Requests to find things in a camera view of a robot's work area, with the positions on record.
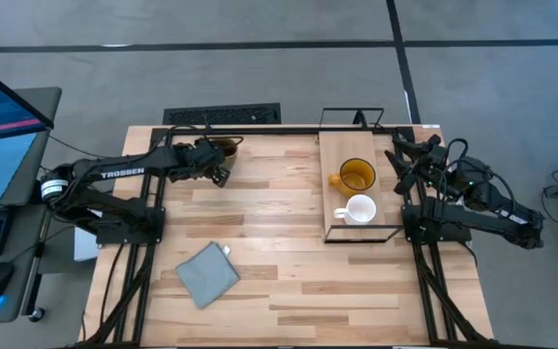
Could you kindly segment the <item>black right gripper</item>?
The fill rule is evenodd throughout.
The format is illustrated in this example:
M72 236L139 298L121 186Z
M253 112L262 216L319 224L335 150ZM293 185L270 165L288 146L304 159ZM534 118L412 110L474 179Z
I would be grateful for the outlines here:
M436 188L447 183L448 150L439 146L441 140L438 135L431 136L424 143L413 143L398 137L393 138L393 143L411 159L410 164L401 160L391 151L385 151L385 155L398 178L398 183L393 189L396 194L406 195L409 193L417 181L416 176L426 182L428 186Z

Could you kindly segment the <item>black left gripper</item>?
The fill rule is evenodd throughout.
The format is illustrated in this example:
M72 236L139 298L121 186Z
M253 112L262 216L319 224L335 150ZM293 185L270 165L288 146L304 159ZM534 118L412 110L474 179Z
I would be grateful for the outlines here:
M170 181L205 177L218 187L227 184L231 171L222 165L225 157L232 155L231 139L197 140L194 144L177 143L172 150L175 165L169 169Z

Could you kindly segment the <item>brown ceramic mug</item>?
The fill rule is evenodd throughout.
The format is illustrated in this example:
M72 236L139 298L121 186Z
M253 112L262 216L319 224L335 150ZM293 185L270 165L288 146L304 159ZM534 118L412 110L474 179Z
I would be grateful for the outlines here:
M225 157L225 161L223 163L223 167L227 168L228 170L232 170L235 164L237 154L238 154L238 147L244 141L243 137L215 137L211 139L231 139L232 140L232 155L230 157Z

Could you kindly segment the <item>amber glass mug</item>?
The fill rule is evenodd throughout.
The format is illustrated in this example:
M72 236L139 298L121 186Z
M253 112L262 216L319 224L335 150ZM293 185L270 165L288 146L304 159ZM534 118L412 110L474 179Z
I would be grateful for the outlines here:
M328 177L328 185L344 197L351 198L371 188L376 179L376 171L369 162L351 158L341 165L338 173Z

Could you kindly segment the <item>white ceramic mug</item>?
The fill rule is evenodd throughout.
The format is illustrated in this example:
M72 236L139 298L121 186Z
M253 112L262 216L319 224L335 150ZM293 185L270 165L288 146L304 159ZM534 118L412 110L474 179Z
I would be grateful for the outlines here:
M375 202L366 195L354 195L345 207L337 208L333 217L342 219L347 225L368 225L376 216Z

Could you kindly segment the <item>black perforated floor panel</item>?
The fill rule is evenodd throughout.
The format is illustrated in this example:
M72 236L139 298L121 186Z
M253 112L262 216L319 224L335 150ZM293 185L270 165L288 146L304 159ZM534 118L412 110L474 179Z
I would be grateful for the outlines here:
M164 109L163 124L281 124L279 103Z

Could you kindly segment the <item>grey folded cloth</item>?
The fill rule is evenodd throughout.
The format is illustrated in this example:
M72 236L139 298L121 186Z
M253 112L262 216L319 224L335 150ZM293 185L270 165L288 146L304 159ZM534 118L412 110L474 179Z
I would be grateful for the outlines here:
M240 280L223 248L215 241L178 265L176 272L197 309L206 308Z

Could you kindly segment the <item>white box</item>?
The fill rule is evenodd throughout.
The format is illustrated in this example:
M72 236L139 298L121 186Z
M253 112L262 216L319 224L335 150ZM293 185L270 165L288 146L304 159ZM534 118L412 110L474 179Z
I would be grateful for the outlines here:
M98 257L99 247L94 234L75 226L74 243L75 262L85 262Z

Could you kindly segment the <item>grey computer desk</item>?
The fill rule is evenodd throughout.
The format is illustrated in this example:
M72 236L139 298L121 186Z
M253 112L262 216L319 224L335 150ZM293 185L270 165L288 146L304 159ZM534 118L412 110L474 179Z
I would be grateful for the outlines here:
M43 275L38 272L50 217L40 203L36 177L47 147L48 133L38 134L20 162L2 197L11 226L0 262L12 262L15 272L0 301L0 323L28 316L38 307L36 298Z

